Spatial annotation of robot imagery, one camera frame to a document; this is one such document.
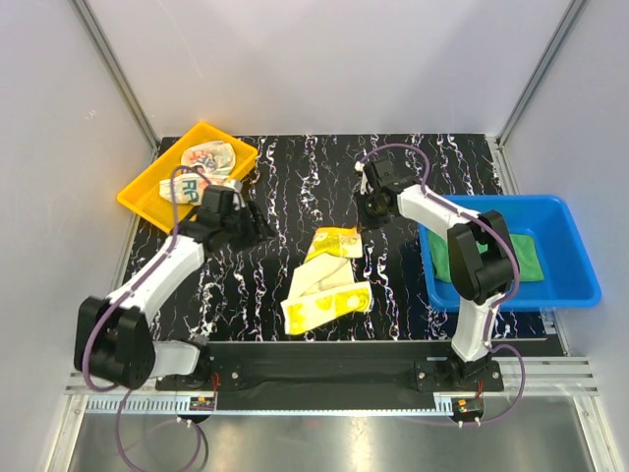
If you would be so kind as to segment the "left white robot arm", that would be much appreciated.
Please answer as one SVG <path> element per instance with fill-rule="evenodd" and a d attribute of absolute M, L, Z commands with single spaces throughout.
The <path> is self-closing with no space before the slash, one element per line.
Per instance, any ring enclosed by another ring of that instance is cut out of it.
<path fill-rule="evenodd" d="M 259 206 L 233 188 L 211 185 L 201 204 L 173 227 L 162 248 L 134 277 L 104 298 L 90 296 L 78 311 L 74 365 L 90 388 L 138 389 L 170 376 L 189 388 L 211 380 L 212 366 L 201 342 L 156 341 L 150 325 L 181 283 L 225 246 L 252 248 L 272 237 Z"/>

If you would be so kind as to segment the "yellow patterned towel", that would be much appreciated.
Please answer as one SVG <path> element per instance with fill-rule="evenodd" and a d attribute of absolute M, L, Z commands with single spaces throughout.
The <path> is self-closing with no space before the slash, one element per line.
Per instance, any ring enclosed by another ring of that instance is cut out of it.
<path fill-rule="evenodd" d="M 281 302 L 285 333 L 301 335 L 372 304 L 367 281 L 355 279 L 353 260 L 363 256 L 356 228 L 316 230 L 304 262 L 295 268 L 287 298 Z"/>

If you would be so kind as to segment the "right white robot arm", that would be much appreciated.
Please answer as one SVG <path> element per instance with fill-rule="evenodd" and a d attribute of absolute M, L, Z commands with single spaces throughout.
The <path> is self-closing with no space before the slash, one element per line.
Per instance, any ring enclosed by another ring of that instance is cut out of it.
<path fill-rule="evenodd" d="M 491 330 L 498 309 L 518 288 L 519 265 L 501 213 L 458 206 L 386 159 L 358 163 L 355 194 L 359 224 L 376 229 L 394 217 L 417 222 L 447 245 L 451 283 L 460 296 L 450 353 L 436 378 L 458 389 L 477 386 L 491 360 Z"/>

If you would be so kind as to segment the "green microfibre towel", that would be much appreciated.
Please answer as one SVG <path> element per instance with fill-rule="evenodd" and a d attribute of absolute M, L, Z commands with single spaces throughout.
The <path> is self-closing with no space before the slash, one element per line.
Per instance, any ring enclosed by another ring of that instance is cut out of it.
<path fill-rule="evenodd" d="M 520 280 L 523 282 L 543 281 L 543 269 L 538 259 L 534 239 L 528 235 L 518 234 L 511 234 L 510 238 L 519 264 Z M 428 232 L 428 241 L 435 278 L 451 283 L 446 241 L 431 231 Z"/>

